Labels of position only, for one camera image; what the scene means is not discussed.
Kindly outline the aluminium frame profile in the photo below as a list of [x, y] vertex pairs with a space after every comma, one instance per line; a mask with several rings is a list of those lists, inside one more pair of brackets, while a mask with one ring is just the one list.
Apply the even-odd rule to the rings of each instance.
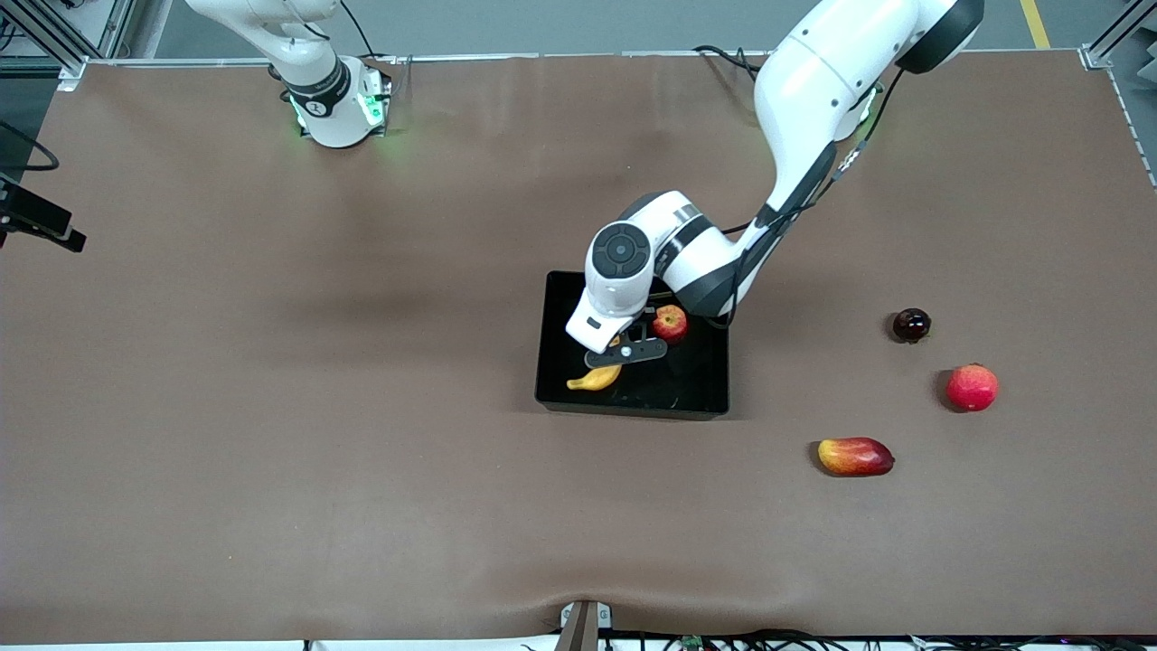
[[1149, 34], [1157, 40], [1157, 0], [1123, 0], [1123, 9], [1095, 40], [1083, 42], [1078, 54], [1086, 71], [1111, 69], [1112, 54], [1136, 34]]
[[74, 90], [88, 62], [127, 40], [141, 0], [0, 0], [0, 77], [47, 77]]

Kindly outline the black rectangular plastic box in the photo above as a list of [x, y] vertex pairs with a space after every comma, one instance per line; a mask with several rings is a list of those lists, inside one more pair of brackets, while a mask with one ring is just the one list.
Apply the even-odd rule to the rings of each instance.
[[729, 333], [705, 318], [690, 317], [690, 333], [668, 345], [664, 358], [622, 365], [619, 379], [599, 392], [574, 392], [566, 382], [581, 378], [584, 347], [565, 325], [584, 287], [581, 272], [552, 271], [546, 278], [535, 400], [547, 410], [607, 416], [710, 420], [729, 400]]

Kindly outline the yellow floor marking tape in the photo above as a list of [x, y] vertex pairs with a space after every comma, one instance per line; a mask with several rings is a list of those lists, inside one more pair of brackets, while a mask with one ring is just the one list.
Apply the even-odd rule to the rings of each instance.
[[1026, 28], [1029, 28], [1030, 40], [1033, 42], [1034, 49], [1041, 51], [1051, 50], [1052, 42], [1044, 24], [1038, 0], [1018, 0], [1018, 3], [1020, 3], [1020, 12], [1023, 13]]

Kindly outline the yellow banana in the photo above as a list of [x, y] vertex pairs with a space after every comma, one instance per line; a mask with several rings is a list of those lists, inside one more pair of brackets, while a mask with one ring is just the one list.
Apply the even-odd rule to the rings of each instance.
[[611, 387], [619, 379], [621, 370], [621, 365], [591, 368], [581, 378], [567, 380], [566, 386], [574, 392], [599, 392]]

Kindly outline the red round apple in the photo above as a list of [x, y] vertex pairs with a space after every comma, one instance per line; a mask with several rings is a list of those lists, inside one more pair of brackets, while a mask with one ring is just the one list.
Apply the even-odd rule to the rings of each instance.
[[989, 368], [971, 363], [949, 373], [944, 395], [958, 410], [979, 412], [992, 408], [1000, 394], [1000, 380]]

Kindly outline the brown table cover mat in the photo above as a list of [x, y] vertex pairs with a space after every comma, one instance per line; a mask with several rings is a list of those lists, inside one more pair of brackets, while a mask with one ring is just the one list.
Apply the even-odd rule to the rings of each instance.
[[[751, 219], [747, 79], [417, 62], [392, 132], [295, 135], [261, 69], [53, 96], [69, 254], [0, 250], [0, 644], [1157, 634], [1157, 191], [1063, 51], [905, 77], [740, 304], [730, 408], [536, 401], [544, 289], [648, 191]], [[918, 343], [905, 308], [931, 316]], [[958, 410], [949, 373], [1000, 380]], [[819, 441], [867, 437], [880, 476]]]

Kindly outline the red yellow mango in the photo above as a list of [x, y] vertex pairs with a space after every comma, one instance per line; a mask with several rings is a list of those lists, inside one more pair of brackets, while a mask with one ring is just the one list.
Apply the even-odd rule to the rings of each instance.
[[879, 441], [867, 437], [819, 441], [815, 453], [833, 476], [880, 476], [894, 467], [894, 454]]

